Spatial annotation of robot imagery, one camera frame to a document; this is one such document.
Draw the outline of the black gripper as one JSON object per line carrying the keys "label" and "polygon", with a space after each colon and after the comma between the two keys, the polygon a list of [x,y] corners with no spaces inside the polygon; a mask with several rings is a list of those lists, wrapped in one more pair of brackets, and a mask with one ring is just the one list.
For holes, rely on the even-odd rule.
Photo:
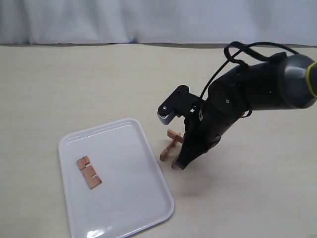
{"label": "black gripper", "polygon": [[214,147],[222,135],[250,109],[241,85],[250,67],[237,66],[208,87],[208,97],[186,119],[185,136],[177,166],[184,170]]}

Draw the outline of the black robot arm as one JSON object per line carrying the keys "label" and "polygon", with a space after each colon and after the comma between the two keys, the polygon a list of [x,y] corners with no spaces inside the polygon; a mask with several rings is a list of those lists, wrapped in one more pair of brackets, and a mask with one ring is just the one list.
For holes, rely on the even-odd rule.
{"label": "black robot arm", "polygon": [[185,169],[219,143],[222,135],[247,111],[306,109],[317,98],[307,85],[313,60],[297,54],[250,65],[238,65],[208,87],[208,96],[185,119],[185,134],[176,166]]}

